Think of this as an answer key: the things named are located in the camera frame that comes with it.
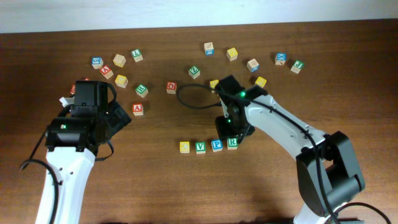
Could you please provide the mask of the blue block letter P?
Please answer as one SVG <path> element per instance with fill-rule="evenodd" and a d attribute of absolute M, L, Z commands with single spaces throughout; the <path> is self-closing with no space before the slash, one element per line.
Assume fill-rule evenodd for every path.
<path fill-rule="evenodd" d="M 218 152 L 223 150 L 223 143 L 220 139 L 214 139 L 211 141 L 211 148 L 213 152 Z"/>

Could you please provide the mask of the green block letter V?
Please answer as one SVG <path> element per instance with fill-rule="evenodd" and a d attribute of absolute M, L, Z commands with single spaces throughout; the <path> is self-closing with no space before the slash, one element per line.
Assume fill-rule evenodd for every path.
<path fill-rule="evenodd" d="M 195 143 L 195 151 L 197 154 L 204 154 L 206 152 L 205 142 L 196 142 Z"/>

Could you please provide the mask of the yellow block letter C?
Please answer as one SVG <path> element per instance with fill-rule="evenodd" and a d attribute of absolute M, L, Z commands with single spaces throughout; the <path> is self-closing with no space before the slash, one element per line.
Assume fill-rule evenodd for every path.
<path fill-rule="evenodd" d="M 190 142 L 189 141 L 181 141 L 179 142 L 180 152 L 182 154 L 186 154 L 190 152 Z"/>

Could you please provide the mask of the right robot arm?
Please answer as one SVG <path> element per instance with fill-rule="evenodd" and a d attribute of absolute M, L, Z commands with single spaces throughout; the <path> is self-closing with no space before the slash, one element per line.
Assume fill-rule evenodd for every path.
<path fill-rule="evenodd" d="M 327 134 L 304 123 L 265 89 L 257 85 L 245 89 L 232 75 L 220 80 L 215 91 L 224 113 L 216 119 L 220 139 L 235 138 L 240 144 L 258 129 L 295 159 L 304 205 L 294 223 L 325 223 L 330 212 L 364 190 L 364 177 L 347 135 Z"/>

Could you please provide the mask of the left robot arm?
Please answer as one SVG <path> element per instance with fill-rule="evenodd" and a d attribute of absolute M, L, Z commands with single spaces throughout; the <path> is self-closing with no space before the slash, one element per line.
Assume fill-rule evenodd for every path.
<path fill-rule="evenodd" d="M 48 125 L 44 189 L 36 223 L 78 223 L 85 186 L 101 145 L 131 122 L 110 83 L 77 81 L 75 94 L 62 98 L 63 109 Z"/>

